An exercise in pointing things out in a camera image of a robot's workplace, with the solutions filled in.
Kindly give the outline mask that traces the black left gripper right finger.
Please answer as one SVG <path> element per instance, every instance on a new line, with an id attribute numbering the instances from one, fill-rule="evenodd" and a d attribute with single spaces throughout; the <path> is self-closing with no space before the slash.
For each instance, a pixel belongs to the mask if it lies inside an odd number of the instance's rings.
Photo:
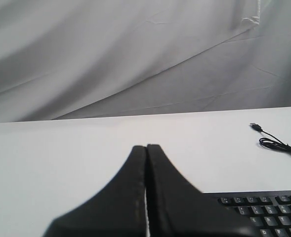
<path id="1" fill-rule="evenodd" d="M 146 199 L 153 237 L 256 237 L 251 220 L 196 189 L 159 145 L 147 146 Z"/>

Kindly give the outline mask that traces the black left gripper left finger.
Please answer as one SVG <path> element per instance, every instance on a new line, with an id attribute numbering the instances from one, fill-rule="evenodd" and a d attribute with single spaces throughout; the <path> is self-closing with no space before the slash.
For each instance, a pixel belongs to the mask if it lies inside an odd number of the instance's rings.
<path id="1" fill-rule="evenodd" d="M 113 179 L 91 199 L 56 218 L 46 237 L 144 237 L 146 149 L 134 146 Z"/>

